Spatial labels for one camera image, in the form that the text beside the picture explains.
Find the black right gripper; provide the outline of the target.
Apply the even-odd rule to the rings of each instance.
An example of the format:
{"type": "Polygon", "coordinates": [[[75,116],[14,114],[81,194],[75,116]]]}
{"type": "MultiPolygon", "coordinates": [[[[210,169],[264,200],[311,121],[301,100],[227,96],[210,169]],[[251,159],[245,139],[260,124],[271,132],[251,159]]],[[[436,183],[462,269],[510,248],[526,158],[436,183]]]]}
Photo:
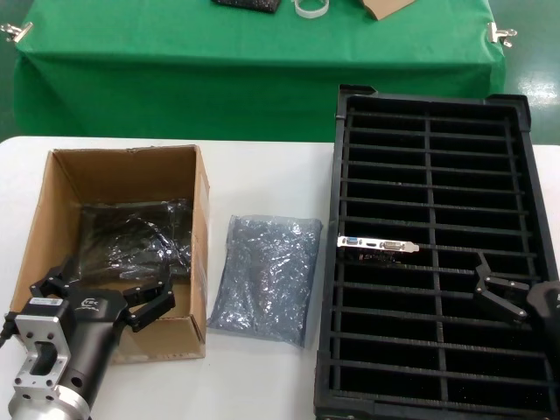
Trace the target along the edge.
{"type": "Polygon", "coordinates": [[[529,289],[523,282],[495,276],[483,253],[478,253],[475,286],[477,306],[491,317],[512,325],[528,318],[547,341],[559,341],[559,282],[538,283],[529,289]]]}

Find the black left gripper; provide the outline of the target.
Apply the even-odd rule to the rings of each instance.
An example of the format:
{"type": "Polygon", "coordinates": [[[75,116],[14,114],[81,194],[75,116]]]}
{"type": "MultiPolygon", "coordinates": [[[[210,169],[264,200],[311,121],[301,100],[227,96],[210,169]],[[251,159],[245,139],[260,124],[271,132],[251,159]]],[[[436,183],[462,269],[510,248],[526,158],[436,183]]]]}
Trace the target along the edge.
{"type": "Polygon", "coordinates": [[[68,256],[32,284],[30,292],[33,298],[69,301],[75,328],[69,340],[65,386],[92,405],[120,342],[126,319],[131,330],[138,333],[173,309],[175,296],[170,278],[132,287],[123,293],[78,290],[80,280],[77,260],[68,256]]]}

